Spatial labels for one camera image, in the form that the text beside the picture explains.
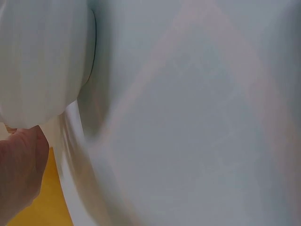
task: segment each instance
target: yellow wall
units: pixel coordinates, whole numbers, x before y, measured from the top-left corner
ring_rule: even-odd
[[[42,188],[33,204],[19,213],[8,226],[72,226],[63,197],[53,149],[50,149]]]

